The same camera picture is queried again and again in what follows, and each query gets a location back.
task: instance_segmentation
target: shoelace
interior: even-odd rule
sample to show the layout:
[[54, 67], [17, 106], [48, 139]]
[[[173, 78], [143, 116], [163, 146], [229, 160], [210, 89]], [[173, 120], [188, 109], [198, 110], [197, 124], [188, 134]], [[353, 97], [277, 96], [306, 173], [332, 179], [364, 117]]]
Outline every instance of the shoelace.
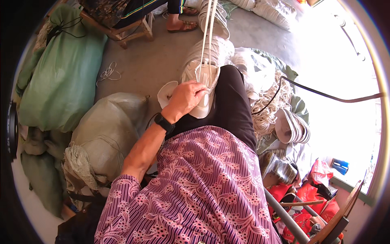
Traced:
[[[98, 87], [98, 82], [99, 81], [105, 80], [107, 78], [110, 79], [110, 80], [120, 80], [122, 78], [122, 75], [121, 75], [121, 73], [119, 73], [118, 71], [115, 70], [116, 67], [117, 67], [117, 62], [115, 62], [115, 61], [111, 62], [111, 64], [106, 68], [106, 70], [101, 73], [101, 75], [100, 75], [101, 79], [96, 82], [96, 87]], [[110, 76], [112, 75], [112, 73], [114, 71], [119, 74], [119, 79], [112, 79], [112, 78], [110, 78]]]
[[[209, 25], [209, 20], [210, 20], [210, 31], [209, 31], [209, 62], [211, 62], [211, 39], [213, 37], [213, 26], [214, 26], [214, 17], [215, 17], [215, 12], [216, 12], [216, 9], [217, 9], [217, 0], [209, 0], [208, 2], [208, 6], [207, 6], [207, 16], [206, 16], [206, 25], [205, 25], [205, 28], [204, 28], [204, 34], [203, 34], [203, 44], [202, 44], [202, 53], [200, 55], [200, 69], [199, 69], [199, 76], [196, 76], [196, 79], [197, 79], [197, 82], [199, 82], [199, 79], [200, 79], [200, 73], [202, 71], [202, 63], [203, 63], [203, 54], [204, 54], [204, 46], [206, 44], [206, 36], [207, 36], [207, 28], [208, 28], [208, 25]], [[212, 74], [211, 72], [211, 63], [208, 64], [209, 66], [209, 72], [210, 72], [210, 75]], [[210, 94], [211, 91], [214, 89], [216, 85], [216, 82], [214, 82], [212, 85], [211, 85], [211, 88], [207, 88], [207, 93]]]

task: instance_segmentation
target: purple patterned shirt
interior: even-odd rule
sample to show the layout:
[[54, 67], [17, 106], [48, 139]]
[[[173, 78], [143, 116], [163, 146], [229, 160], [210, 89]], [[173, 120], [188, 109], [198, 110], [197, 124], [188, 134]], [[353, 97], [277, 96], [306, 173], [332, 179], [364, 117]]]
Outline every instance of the purple patterned shirt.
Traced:
[[165, 142], [158, 177], [141, 190], [120, 175], [95, 233], [97, 243], [270, 243], [259, 160], [225, 129], [196, 128]]

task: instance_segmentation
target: black pants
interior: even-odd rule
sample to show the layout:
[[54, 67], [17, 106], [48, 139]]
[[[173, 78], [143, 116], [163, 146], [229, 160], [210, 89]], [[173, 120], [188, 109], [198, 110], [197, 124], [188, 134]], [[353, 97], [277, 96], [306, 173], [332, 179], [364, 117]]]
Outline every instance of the black pants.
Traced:
[[168, 2], [168, 13], [183, 13], [186, 0], [131, 0], [123, 12], [122, 19], [113, 28], [120, 29], [131, 25], [166, 2]]
[[210, 113], [203, 119], [189, 114], [176, 123], [172, 133], [165, 139], [205, 125], [214, 125], [229, 131], [253, 151], [256, 150], [256, 137], [253, 129], [251, 108], [246, 95], [243, 75], [233, 65], [221, 67], [215, 96]]

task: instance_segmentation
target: black wristwatch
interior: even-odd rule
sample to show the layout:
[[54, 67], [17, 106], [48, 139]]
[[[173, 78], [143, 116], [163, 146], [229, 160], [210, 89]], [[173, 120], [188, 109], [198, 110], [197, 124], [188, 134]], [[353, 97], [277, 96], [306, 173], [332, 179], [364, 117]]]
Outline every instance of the black wristwatch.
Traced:
[[154, 118], [154, 121], [156, 124], [158, 124], [159, 126], [161, 126], [164, 130], [166, 130], [167, 132], [165, 133], [166, 135], [168, 135], [169, 133], [171, 133], [173, 131], [173, 129], [175, 128], [175, 124], [171, 124], [169, 123], [162, 115], [161, 113], [158, 113], [156, 115], [156, 117]]

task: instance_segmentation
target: brown sandal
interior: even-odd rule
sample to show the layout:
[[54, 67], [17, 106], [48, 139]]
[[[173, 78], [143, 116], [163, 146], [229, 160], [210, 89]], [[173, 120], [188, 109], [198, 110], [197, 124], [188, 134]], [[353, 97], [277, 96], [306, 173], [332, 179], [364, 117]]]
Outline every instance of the brown sandal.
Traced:
[[183, 7], [183, 14], [186, 16], [195, 16], [199, 11], [195, 7]]
[[186, 21], [183, 20], [183, 25], [179, 30], [168, 30], [169, 33], [177, 33], [177, 32], [189, 32], [198, 28], [198, 22], [195, 21]]

